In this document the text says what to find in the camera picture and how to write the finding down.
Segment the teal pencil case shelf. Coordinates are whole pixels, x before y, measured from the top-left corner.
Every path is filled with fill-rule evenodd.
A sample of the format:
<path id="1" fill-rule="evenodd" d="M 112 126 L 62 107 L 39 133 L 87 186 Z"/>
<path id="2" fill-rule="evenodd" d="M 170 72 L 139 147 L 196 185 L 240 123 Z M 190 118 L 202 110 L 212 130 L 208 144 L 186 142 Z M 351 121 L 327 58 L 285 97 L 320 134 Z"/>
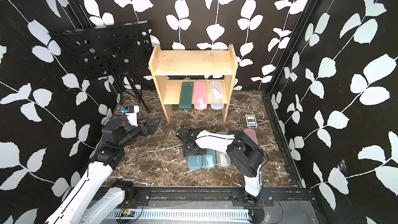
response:
<path id="1" fill-rule="evenodd" d="M 188 156 L 188 168 L 190 171 L 197 171 L 202 168 L 202 156 L 191 155 Z"/>

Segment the light blue pencil case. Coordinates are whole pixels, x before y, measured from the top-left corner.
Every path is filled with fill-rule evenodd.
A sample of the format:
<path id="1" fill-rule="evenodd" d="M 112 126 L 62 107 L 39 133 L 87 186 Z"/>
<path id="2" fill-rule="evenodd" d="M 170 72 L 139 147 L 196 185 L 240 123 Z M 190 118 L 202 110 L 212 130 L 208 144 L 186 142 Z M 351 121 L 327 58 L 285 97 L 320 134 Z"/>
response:
<path id="1" fill-rule="evenodd" d="M 213 149 L 206 149 L 206 154 L 202 155 L 202 165 L 205 169 L 214 169 L 216 166 L 216 153 Z"/>

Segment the white pencil case top shelf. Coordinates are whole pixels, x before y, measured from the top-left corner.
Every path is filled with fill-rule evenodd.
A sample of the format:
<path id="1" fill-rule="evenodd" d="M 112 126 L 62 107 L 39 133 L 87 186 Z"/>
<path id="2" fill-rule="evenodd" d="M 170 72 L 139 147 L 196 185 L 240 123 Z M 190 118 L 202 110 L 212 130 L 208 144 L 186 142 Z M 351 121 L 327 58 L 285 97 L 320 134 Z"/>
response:
<path id="1" fill-rule="evenodd" d="M 222 168 L 227 168 L 231 165 L 231 159 L 228 154 L 217 151 L 217 165 Z"/>

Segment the dark green pencil case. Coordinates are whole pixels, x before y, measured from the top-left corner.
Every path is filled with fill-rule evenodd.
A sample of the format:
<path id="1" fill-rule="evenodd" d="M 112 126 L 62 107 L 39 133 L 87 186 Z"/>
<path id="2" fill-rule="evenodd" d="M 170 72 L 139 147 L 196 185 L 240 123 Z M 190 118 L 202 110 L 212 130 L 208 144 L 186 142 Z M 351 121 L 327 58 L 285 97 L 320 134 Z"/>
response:
<path id="1" fill-rule="evenodd" d="M 192 108 L 193 82 L 183 82 L 181 85 L 179 109 L 190 110 Z"/>

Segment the pink pencil case shelf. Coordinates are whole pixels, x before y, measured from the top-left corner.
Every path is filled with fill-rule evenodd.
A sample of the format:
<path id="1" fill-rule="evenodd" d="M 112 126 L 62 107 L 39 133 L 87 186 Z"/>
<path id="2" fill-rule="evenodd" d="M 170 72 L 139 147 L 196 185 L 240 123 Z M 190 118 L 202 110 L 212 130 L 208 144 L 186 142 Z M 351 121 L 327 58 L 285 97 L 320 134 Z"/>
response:
<path id="1" fill-rule="evenodd" d="M 198 111 L 207 109 L 207 88 L 204 81 L 196 81 L 193 85 L 194 108 Z"/>
<path id="2" fill-rule="evenodd" d="M 254 129 L 247 128 L 247 129 L 244 130 L 244 133 L 246 135 L 248 135 L 251 138 L 251 140 L 253 140 L 254 143 L 256 143 L 257 145 L 259 144 L 256 132 L 255 132 Z"/>

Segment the clear pencil case shelf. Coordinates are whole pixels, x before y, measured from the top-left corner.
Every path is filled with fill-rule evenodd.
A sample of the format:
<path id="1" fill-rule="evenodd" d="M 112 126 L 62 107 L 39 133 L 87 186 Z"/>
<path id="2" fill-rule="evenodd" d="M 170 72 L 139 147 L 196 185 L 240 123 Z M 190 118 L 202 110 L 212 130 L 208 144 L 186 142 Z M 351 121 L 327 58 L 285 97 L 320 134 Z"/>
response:
<path id="1" fill-rule="evenodd" d="M 210 107 L 213 110 L 222 110 L 224 107 L 222 82 L 210 82 Z"/>

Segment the pink pencil case top shelf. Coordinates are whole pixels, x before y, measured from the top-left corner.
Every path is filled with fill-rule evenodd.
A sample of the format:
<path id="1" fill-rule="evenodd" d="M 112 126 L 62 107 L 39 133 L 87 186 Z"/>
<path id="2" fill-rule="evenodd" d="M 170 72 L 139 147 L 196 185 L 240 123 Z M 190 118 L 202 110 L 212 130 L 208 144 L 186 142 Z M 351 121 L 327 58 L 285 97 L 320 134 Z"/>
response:
<path id="1" fill-rule="evenodd" d="M 256 143 L 257 145 L 259 144 L 256 132 L 255 132 L 254 129 L 247 128 L 247 129 L 244 130 L 244 133 L 246 135 L 248 135 L 251 138 L 251 140 L 253 140 L 254 143 Z"/>

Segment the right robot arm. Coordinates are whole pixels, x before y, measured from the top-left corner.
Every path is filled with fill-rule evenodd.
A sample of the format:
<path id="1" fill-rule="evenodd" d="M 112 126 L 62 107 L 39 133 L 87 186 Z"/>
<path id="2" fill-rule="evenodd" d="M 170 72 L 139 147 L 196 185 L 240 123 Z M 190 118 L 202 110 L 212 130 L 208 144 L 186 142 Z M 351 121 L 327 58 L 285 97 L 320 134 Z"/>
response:
<path id="1" fill-rule="evenodd" d="M 260 194 L 261 168 L 265 151 L 247 134 L 233 130 L 228 134 L 211 133 L 204 128 L 181 127 L 176 136 L 183 142 L 183 155 L 205 155 L 208 149 L 227 154 L 245 180 L 245 192 Z"/>

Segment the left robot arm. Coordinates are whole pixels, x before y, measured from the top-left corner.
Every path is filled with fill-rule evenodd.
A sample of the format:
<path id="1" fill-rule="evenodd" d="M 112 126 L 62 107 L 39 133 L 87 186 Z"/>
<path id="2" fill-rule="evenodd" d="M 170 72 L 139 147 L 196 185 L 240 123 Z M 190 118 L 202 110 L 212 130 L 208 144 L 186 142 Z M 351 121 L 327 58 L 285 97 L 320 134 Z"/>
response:
<path id="1" fill-rule="evenodd" d="M 92 206 L 89 204 L 103 182 L 111 175 L 125 155 L 125 146 L 140 136 L 156 133 L 161 118 L 147 119 L 126 131 L 122 119 L 113 119 L 102 129 L 103 143 L 89 160 L 87 170 L 64 202 L 50 215 L 48 224 L 100 224 L 122 203 L 130 204 L 136 193 L 132 183 L 121 180 Z"/>

